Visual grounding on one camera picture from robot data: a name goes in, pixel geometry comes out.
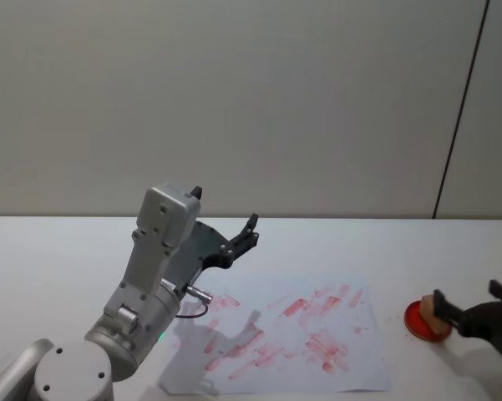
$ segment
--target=cable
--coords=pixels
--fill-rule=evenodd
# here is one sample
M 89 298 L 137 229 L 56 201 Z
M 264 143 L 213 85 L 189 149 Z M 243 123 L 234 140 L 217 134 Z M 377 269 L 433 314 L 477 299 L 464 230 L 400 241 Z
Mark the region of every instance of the cable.
M 176 315 L 175 317 L 178 319 L 196 319 L 198 317 L 203 317 L 208 313 L 208 305 L 203 303 L 202 306 L 204 307 L 204 311 L 201 313 L 197 313 L 196 315 Z

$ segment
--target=red plate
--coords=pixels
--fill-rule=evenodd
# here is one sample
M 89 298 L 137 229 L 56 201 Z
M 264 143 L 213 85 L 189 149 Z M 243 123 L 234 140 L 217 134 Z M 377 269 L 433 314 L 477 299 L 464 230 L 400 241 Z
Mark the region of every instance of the red plate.
M 449 334 L 453 330 L 451 326 L 449 326 L 449 330 L 444 334 L 438 335 L 431 330 L 431 327 L 428 326 L 419 314 L 420 303 L 420 301 L 412 302 L 408 305 L 407 310 L 404 311 L 404 325 L 407 329 L 417 338 L 429 341 L 430 343 L 438 343 L 449 337 Z

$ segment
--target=white paper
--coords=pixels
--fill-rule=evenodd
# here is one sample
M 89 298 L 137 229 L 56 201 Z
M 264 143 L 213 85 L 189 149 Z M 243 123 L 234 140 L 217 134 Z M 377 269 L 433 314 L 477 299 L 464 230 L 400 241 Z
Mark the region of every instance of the white paper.
M 170 394 L 387 390 L 378 328 L 363 280 L 340 274 L 265 278 L 219 270 L 204 317 L 175 319 L 160 379 Z M 183 314 L 201 306 L 184 302 Z

